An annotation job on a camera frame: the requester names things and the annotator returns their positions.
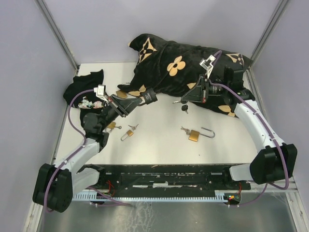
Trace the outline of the black-headed keys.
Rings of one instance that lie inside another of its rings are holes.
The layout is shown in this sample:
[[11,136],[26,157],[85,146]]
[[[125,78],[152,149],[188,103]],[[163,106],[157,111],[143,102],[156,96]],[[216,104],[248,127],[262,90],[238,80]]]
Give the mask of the black-headed keys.
[[176,104],[176,103],[181,103],[182,106],[181,106],[181,110],[183,112],[185,112],[186,114],[188,114],[188,104],[187,104],[187,101],[181,101],[181,100],[178,100],[178,101],[174,101],[173,104]]

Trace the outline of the medium brass padlock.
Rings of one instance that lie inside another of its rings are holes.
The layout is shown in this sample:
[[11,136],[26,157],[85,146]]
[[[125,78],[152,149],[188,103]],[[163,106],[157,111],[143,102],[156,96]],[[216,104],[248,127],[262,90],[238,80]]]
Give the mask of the medium brass padlock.
[[111,132],[112,130],[114,130],[114,129],[121,129],[122,128],[122,126],[117,126],[117,124],[116,124],[116,122],[111,122],[108,126],[107,126],[107,128],[105,129],[105,131],[106,132]]

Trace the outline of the small brass padlock long shackle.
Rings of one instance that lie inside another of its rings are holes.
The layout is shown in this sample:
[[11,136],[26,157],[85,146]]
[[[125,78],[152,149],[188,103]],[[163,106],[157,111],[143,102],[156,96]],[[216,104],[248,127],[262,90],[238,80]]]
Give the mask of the small brass padlock long shackle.
[[122,137],[121,137],[121,141],[123,142],[124,140],[126,140],[127,138],[131,137],[134,134],[134,132],[132,130],[128,130]]

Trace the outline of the silver keys of large padlock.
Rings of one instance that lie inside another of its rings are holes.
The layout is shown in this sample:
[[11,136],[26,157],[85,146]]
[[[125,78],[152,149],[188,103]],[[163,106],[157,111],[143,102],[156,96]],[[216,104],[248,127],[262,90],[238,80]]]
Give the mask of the silver keys of large padlock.
[[185,131],[186,135],[190,135],[191,131],[187,128],[181,127],[181,130]]

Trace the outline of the large brass padlock long shackle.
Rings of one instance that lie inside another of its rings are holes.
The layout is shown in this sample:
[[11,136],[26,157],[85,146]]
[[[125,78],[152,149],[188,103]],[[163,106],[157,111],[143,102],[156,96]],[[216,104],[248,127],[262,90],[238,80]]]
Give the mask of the large brass padlock long shackle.
[[188,139],[193,142],[198,142],[200,136],[213,139],[216,135],[213,130],[207,129],[205,127],[201,127],[201,129],[207,131],[209,134],[203,134],[196,130],[189,130],[189,132],[187,133]]

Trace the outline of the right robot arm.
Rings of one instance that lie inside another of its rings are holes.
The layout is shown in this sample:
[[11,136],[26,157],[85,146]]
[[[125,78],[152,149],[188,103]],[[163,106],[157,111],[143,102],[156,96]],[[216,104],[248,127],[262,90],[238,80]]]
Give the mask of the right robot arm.
[[287,144],[262,115],[254,95],[243,86],[242,69],[225,67],[222,83],[201,74],[193,88],[181,96],[181,102],[208,103],[210,97],[222,97],[231,112],[241,120],[251,136],[257,155],[251,163],[230,166],[224,170],[222,185],[233,189],[239,181],[270,184],[286,190],[293,175],[297,148]]

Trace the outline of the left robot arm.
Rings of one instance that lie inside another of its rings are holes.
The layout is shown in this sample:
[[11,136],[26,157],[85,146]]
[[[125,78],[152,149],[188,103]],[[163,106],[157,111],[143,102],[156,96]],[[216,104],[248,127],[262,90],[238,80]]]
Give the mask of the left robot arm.
[[112,94],[100,113],[85,114],[82,142],[57,163],[45,163],[40,167],[33,202],[62,213],[77,193],[91,186],[103,188],[107,183],[106,175],[98,168],[84,165],[106,146],[109,134],[104,130],[107,126],[118,116],[129,115],[141,102],[141,98],[121,99]]

